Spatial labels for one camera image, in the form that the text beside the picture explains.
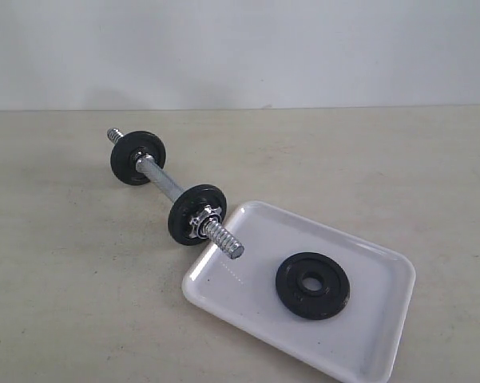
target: beige table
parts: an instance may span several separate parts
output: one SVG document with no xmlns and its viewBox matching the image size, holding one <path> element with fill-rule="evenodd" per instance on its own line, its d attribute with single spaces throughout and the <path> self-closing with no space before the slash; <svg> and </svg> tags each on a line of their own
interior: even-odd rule
<svg viewBox="0 0 480 383">
<path fill-rule="evenodd" d="M 188 303 L 203 247 L 119 183 L 108 127 L 159 134 L 182 186 L 405 254 L 394 382 L 480 382 L 480 107 L 0 113 L 0 382 L 333 381 Z"/>
</svg>

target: white tray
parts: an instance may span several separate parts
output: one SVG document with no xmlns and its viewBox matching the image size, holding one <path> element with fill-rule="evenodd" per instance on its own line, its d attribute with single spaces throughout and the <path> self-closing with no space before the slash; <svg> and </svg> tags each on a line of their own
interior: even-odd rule
<svg viewBox="0 0 480 383">
<path fill-rule="evenodd" d="M 190 302 L 342 382 L 388 381 L 415 281 L 408 259 L 258 201 L 226 228 L 245 252 L 231 260 L 207 246 L 183 280 Z M 332 318 L 300 318 L 279 300 L 279 265 L 303 251 L 334 259 L 349 278 L 350 299 Z"/>
</svg>

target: dumbbell bar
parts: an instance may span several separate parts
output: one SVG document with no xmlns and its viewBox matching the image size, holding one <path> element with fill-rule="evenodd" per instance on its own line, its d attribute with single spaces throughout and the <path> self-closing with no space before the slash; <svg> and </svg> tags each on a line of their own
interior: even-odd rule
<svg viewBox="0 0 480 383">
<path fill-rule="evenodd" d="M 221 223 L 227 211 L 224 193 L 213 185 L 197 185 L 185 191 L 164 170 L 165 146 L 150 132 L 124 135 L 111 128 L 107 137 L 114 143 L 110 165 L 115 176 L 128 185 L 149 181 L 174 202 L 169 213 L 169 233 L 186 246 L 210 239 L 230 259 L 240 257 L 244 247 Z"/>
</svg>

